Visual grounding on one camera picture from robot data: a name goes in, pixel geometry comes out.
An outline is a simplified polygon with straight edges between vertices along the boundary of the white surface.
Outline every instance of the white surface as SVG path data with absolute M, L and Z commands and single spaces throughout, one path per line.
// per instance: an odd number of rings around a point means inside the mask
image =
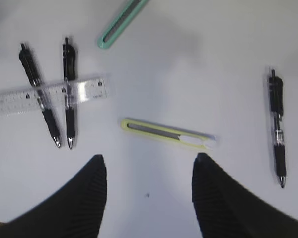
M 40 112 L 0 118 L 0 221 L 37 205 L 103 154 L 108 200 L 99 237 L 200 237 L 191 203 L 198 151 L 125 133 L 118 124 L 124 117 L 219 136 L 209 155 L 298 219 L 298 0 L 151 0 L 101 50 L 97 37 L 122 4 L 0 0 L 0 90 L 29 85 L 21 41 L 35 49 L 45 82 L 61 80 L 65 35 L 79 46 L 79 75 L 110 73 L 116 88 L 115 97 L 79 107 L 72 151 L 56 148 Z M 268 66 L 285 85 L 284 190 L 269 154 Z M 58 109 L 63 140 L 64 114 Z

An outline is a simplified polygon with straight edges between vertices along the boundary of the ruler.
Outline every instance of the ruler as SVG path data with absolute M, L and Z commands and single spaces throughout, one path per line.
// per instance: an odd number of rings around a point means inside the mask
M 70 101 L 73 106 L 90 100 L 106 98 L 108 88 L 106 88 L 105 83 L 105 78 L 100 76 L 1 93 L 0 115 L 40 110 L 42 93 L 47 108 L 64 105 L 65 95 L 71 98 Z

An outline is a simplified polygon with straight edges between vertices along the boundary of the black pen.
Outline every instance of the black pen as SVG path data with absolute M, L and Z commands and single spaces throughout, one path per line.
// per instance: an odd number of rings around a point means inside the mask
M 63 44 L 63 69 L 64 81 L 75 80 L 75 49 L 69 44 L 69 39 L 65 38 Z M 66 117 L 66 137 L 69 148 L 73 148 L 75 139 L 75 109 L 73 105 L 73 95 L 71 87 L 67 85 L 65 93 L 65 117 Z
M 30 84 L 33 88 L 41 86 L 41 80 L 39 77 L 38 70 L 36 68 L 35 62 L 33 60 L 31 51 L 26 48 L 24 44 L 21 44 L 21 51 L 19 54 L 20 61 L 24 67 L 26 75 L 30 81 Z M 56 125 L 53 112 L 49 107 L 48 101 L 44 92 L 42 90 L 37 90 L 38 93 L 38 103 L 43 113 L 43 117 L 45 122 L 49 128 L 51 137 L 58 148 L 61 147 L 61 140 L 60 140 L 60 131 Z
M 268 79 L 270 108 L 274 118 L 274 155 L 276 174 L 279 178 L 280 186 L 285 187 L 286 183 L 286 161 L 285 161 L 285 144 L 283 131 L 283 81 L 276 77 L 275 71 Z

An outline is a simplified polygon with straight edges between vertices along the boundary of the yellow utility knife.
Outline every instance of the yellow utility knife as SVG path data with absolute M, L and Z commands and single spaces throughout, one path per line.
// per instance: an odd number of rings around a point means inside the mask
M 121 122 L 121 127 L 126 131 L 162 138 L 197 148 L 205 149 L 214 148 L 216 146 L 215 136 L 182 129 L 175 129 L 140 120 L 123 119 Z

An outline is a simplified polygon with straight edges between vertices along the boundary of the pen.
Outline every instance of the pen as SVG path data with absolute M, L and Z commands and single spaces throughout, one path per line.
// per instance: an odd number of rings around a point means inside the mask
M 126 131 L 137 134 L 169 140 L 202 149 L 211 149 L 217 145 L 216 137 L 213 135 L 158 125 L 136 119 L 123 119 L 121 127 Z
M 285 187 L 286 183 L 286 162 L 285 162 L 285 144 L 283 131 L 283 81 L 276 77 L 275 70 L 268 79 L 270 108 L 274 120 L 274 155 L 276 174 L 279 178 L 280 186 Z
M 31 51 L 26 48 L 24 44 L 21 44 L 21 51 L 19 53 L 20 61 L 24 67 L 25 73 L 30 81 L 33 88 L 41 86 L 41 80 L 38 74 L 38 70 L 35 66 Z M 42 110 L 43 117 L 48 126 L 51 137 L 58 148 L 61 147 L 60 131 L 56 125 L 53 112 L 48 106 L 48 101 L 42 90 L 37 90 L 38 98 L 37 101 Z
M 102 49 L 111 47 L 147 2 L 148 0 L 129 0 L 124 9 L 117 15 L 108 29 L 106 29 L 104 34 L 98 39 L 98 46 Z
M 69 44 L 69 39 L 65 38 L 63 44 L 63 69 L 64 81 L 70 82 L 75 80 L 75 50 Z M 69 148 L 72 150 L 75 139 L 75 109 L 73 106 L 73 95 L 69 85 L 65 93 L 65 118 L 66 118 L 66 137 Z

